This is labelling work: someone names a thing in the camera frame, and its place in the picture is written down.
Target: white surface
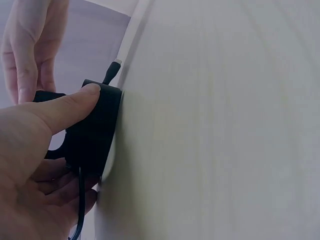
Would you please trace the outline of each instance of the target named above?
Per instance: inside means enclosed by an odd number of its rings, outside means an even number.
[[[119,13],[132,16],[139,0],[86,0],[103,7],[115,10]]]
[[[316,0],[154,0],[98,240],[319,239],[319,16]]]

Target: black charger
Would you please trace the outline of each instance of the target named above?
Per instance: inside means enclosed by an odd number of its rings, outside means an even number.
[[[111,143],[114,137],[122,91],[109,86],[117,75],[121,61],[116,59],[108,68],[102,83],[84,80],[87,84],[98,84],[100,97],[95,108],[84,120],[65,130],[64,141],[60,148],[48,150],[46,159],[65,158],[67,167],[79,178],[79,217],[75,233],[69,240],[78,239],[85,217],[85,178],[87,175],[101,177],[105,169]],[[65,96],[39,90],[35,93],[34,102],[45,102]]]

